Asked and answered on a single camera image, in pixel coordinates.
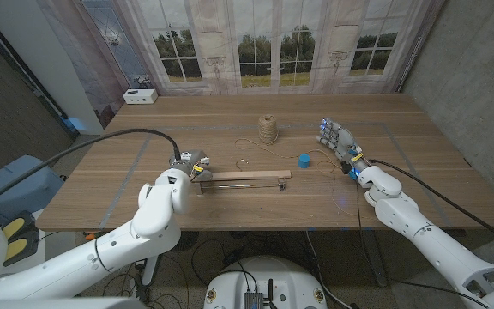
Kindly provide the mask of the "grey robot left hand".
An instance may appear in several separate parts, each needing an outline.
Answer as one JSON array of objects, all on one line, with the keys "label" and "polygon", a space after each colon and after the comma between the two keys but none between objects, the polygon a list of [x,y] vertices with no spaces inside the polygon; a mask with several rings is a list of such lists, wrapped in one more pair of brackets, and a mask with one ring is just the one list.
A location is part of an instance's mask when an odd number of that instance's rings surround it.
[{"label": "grey robot left hand", "polygon": [[179,159],[176,159],[174,155],[169,159],[170,167],[185,172],[191,182],[211,181],[213,174],[208,169],[209,164],[210,158],[199,149],[183,151]]}]

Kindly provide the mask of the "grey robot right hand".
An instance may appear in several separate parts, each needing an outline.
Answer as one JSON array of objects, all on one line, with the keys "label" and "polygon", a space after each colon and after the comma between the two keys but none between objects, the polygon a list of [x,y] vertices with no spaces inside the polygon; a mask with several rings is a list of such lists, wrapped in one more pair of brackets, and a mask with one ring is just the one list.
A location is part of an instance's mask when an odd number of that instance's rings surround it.
[{"label": "grey robot right hand", "polygon": [[334,151],[344,174],[356,179],[370,163],[364,158],[363,150],[351,132],[331,118],[324,118],[319,127],[317,141]]}]

